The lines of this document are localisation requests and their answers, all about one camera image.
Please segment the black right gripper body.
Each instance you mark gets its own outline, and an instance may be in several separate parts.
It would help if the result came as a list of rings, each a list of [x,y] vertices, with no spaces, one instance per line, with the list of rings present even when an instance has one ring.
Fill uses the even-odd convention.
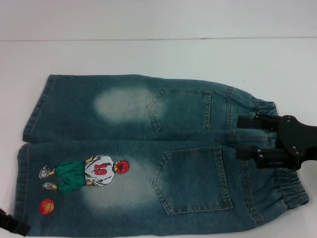
[[[285,167],[299,170],[303,162],[317,159],[317,127],[282,116],[276,134],[276,148],[287,154]]]

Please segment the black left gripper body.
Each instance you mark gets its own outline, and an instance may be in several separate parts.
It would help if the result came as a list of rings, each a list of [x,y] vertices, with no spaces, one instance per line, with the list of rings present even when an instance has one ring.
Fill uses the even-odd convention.
[[[0,209],[0,228],[10,231],[10,218],[2,209]]]

